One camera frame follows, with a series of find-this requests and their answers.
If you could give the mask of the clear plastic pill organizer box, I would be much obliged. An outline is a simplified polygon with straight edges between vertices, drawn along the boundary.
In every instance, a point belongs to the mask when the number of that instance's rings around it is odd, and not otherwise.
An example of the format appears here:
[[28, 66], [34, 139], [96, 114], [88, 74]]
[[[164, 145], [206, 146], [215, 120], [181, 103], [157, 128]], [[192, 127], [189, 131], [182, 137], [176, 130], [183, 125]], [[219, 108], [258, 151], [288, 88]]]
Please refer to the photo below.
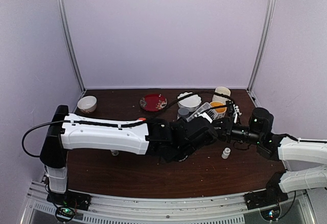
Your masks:
[[186, 121], [189, 122], [191, 120], [193, 120], [194, 118], [197, 118], [199, 114], [201, 113], [207, 113], [212, 120], [216, 120], [214, 118], [214, 112], [211, 109], [211, 105], [208, 102], [205, 102], [204, 104], [202, 104], [196, 111], [194, 111], [187, 119]]

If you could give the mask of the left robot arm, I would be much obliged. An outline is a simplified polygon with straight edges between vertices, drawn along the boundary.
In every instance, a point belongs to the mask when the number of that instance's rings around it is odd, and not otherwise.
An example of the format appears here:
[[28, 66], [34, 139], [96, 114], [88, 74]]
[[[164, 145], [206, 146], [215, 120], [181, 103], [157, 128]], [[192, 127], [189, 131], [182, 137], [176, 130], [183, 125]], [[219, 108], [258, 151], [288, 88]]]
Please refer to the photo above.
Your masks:
[[75, 149], [124, 151], [158, 156], [167, 163], [183, 161], [196, 150], [215, 142], [217, 132], [202, 116], [168, 122], [160, 118], [136, 121], [92, 119], [57, 107], [40, 153], [49, 189], [63, 206], [73, 193], [67, 190], [67, 153]]

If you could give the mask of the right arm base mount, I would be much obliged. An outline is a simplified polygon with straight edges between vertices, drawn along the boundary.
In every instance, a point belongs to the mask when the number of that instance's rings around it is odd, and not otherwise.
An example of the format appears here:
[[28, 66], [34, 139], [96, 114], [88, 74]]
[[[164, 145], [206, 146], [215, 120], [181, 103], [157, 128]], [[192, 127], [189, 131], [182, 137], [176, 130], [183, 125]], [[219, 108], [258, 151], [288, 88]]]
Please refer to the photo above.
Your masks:
[[273, 193], [272, 190], [249, 192], [244, 195], [245, 204], [248, 210], [263, 208], [270, 205], [277, 205], [288, 200], [287, 193]]

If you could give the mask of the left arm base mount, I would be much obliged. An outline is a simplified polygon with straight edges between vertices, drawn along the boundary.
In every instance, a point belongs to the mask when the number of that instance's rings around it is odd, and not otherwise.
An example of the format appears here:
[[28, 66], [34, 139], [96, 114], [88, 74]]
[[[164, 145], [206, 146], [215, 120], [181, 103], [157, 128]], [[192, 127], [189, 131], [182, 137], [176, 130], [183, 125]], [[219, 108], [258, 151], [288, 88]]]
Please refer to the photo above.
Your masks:
[[91, 196], [85, 193], [67, 191], [64, 194], [49, 193], [46, 200], [55, 207], [69, 207], [73, 210], [87, 211], [91, 202]]

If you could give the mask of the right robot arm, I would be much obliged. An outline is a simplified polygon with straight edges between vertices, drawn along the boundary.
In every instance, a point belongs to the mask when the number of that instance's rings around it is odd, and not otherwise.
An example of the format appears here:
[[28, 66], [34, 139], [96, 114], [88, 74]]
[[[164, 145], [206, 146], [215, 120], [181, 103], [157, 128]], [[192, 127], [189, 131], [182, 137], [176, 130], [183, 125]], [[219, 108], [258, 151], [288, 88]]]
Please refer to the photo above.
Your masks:
[[273, 115], [264, 108], [252, 111], [247, 126], [235, 123], [232, 118], [212, 122], [221, 141], [240, 141], [256, 146], [262, 157], [271, 161], [303, 161], [316, 163], [317, 167], [273, 175], [262, 193], [266, 204], [273, 204], [282, 194], [297, 190], [326, 188], [326, 140], [300, 139], [287, 133], [272, 133]]

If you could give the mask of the small white bottle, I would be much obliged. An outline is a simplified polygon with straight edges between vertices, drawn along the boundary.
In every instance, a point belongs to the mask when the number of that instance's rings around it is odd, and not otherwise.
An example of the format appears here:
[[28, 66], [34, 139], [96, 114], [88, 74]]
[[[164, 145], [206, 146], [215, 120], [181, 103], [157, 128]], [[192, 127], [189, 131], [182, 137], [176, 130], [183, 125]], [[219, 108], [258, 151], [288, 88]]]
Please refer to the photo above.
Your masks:
[[112, 150], [112, 151], [111, 151], [111, 154], [112, 154], [113, 156], [117, 156], [117, 155], [119, 155], [119, 151], [117, 151], [117, 150]]
[[230, 155], [230, 152], [231, 152], [231, 149], [226, 147], [222, 152], [222, 155], [221, 155], [222, 159], [227, 159]]

